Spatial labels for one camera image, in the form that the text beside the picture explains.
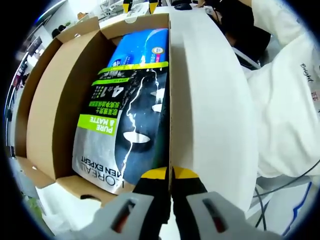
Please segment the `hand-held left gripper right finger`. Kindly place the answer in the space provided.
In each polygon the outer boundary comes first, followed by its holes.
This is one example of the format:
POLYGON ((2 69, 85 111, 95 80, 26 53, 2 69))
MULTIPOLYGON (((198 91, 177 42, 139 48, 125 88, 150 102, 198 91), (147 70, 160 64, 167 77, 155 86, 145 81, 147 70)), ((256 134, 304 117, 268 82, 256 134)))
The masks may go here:
POLYGON ((190 169, 172 168, 173 212, 182 240, 280 240, 250 225, 244 212, 219 193, 208 192, 190 169))

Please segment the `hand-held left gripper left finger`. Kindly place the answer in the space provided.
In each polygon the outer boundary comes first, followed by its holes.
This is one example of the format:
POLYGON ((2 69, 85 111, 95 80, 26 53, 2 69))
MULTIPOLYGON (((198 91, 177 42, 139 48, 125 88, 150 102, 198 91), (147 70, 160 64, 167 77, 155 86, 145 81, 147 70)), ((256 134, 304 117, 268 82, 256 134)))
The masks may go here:
POLYGON ((132 192, 122 193, 99 209, 81 230, 58 240, 157 240, 170 216, 168 167, 145 172, 132 192))

